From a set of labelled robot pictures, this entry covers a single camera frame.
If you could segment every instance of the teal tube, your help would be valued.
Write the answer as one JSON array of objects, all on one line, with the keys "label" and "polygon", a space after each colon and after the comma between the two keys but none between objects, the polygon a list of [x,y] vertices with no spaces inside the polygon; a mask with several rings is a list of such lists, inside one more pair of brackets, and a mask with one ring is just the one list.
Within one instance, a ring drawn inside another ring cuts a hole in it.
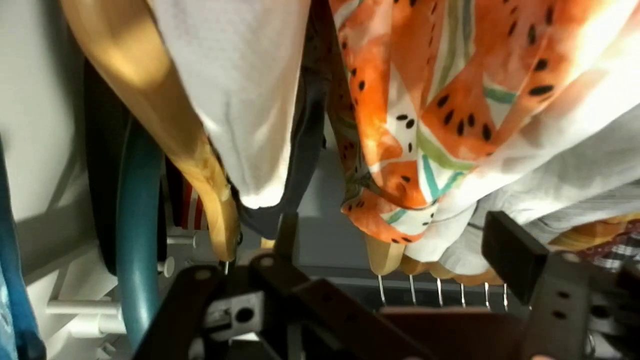
[{"label": "teal tube", "polygon": [[117,186],[116,269],[122,319],[134,348],[141,343],[160,309],[156,265],[160,175],[160,149],[137,122],[130,122]]}]

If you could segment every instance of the clothes hanger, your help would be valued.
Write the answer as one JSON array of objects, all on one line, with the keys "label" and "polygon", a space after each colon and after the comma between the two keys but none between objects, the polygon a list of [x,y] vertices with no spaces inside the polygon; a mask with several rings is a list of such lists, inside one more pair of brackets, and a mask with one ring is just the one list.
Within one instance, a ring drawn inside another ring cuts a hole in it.
[{"label": "clothes hanger", "polygon": [[85,59],[199,194],[212,248],[231,263],[239,235],[225,175],[144,0],[60,0]]},{"label": "clothes hanger", "polygon": [[377,277],[380,302],[385,306],[382,277],[399,267],[404,245],[385,245],[366,237],[366,257],[370,271]]}]

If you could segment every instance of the metal rod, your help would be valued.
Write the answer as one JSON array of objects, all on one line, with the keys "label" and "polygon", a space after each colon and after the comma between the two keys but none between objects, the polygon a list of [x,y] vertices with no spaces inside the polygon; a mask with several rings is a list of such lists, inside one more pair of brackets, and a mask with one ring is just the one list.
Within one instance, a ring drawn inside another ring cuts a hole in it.
[{"label": "metal rod", "polygon": [[435,289],[438,289],[438,305],[440,305],[440,309],[444,306],[444,300],[442,300],[442,280],[440,279],[435,279]]},{"label": "metal rod", "polygon": [[490,285],[487,285],[487,283],[484,283],[484,306],[486,306],[487,311],[491,311]]},{"label": "metal rod", "polygon": [[459,285],[459,305],[461,305],[461,309],[465,309],[464,285]]},{"label": "metal rod", "polygon": [[503,305],[503,311],[507,312],[507,289],[506,289],[506,285],[501,285],[501,305]]},{"label": "metal rod", "polygon": [[380,289],[380,302],[385,306],[384,283],[382,283],[382,277],[380,277],[380,274],[377,274],[377,289]]},{"label": "metal rod", "polygon": [[413,283],[413,277],[411,277],[411,274],[407,277],[407,287],[410,287],[410,291],[411,291],[411,305],[418,305],[415,283]]}]

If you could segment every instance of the black metal frame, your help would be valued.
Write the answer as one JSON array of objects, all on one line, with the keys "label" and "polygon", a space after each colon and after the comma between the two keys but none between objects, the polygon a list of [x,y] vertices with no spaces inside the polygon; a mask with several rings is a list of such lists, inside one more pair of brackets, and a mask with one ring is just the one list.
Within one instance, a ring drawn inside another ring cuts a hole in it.
[{"label": "black metal frame", "polygon": [[258,358],[549,358],[586,357],[588,333],[637,357],[640,274],[547,255],[506,215],[490,215],[484,257],[524,302],[525,319],[487,311],[388,309],[382,315],[293,267],[295,217],[281,219],[271,255],[224,277],[194,267],[175,279],[135,358],[225,358],[229,339],[256,333]]}]

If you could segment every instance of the watermelon print fabric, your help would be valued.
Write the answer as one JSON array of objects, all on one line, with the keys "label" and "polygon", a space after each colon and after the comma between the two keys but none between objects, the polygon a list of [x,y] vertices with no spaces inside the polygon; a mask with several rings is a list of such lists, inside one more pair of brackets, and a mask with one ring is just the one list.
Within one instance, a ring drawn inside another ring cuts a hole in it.
[{"label": "watermelon print fabric", "polygon": [[348,78],[327,108],[348,185],[342,213],[370,238],[411,245],[449,190],[595,62],[636,3],[329,6]]}]

